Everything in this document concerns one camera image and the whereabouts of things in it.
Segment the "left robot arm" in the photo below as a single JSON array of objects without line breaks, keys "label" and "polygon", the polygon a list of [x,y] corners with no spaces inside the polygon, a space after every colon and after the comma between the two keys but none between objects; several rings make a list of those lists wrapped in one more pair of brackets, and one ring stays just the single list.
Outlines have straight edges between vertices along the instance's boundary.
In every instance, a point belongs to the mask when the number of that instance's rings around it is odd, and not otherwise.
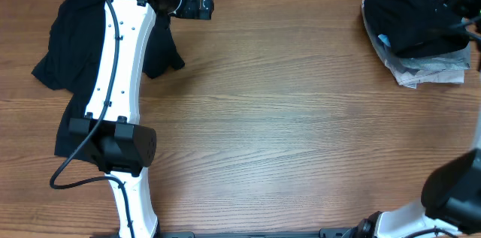
[{"label": "left robot arm", "polygon": [[159,237],[148,180],[156,132],[140,124],[144,57],[157,17],[210,20],[213,0],[104,0],[104,40],[94,89],[83,117],[69,122],[77,148],[102,173],[119,214],[117,237]]}]

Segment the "black t-shirt with logo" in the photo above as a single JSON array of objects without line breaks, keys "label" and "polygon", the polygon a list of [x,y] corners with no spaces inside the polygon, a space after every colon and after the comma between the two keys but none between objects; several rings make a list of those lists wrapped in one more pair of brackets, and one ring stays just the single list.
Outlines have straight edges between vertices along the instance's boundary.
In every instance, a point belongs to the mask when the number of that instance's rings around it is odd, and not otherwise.
[{"label": "black t-shirt with logo", "polygon": [[376,35],[385,35],[400,58],[421,58],[462,50],[467,35],[451,32],[461,17],[439,0],[364,0],[365,18]]}]

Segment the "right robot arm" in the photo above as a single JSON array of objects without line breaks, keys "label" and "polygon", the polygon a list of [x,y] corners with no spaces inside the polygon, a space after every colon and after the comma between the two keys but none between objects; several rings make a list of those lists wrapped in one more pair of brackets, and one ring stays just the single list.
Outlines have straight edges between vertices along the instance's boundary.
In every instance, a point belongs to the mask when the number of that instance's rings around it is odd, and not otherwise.
[{"label": "right robot arm", "polygon": [[[480,46],[480,0],[441,0],[467,20],[451,26]],[[397,210],[376,212],[347,231],[348,237],[457,237],[480,232],[480,125],[469,152],[437,168],[419,200]]]}]

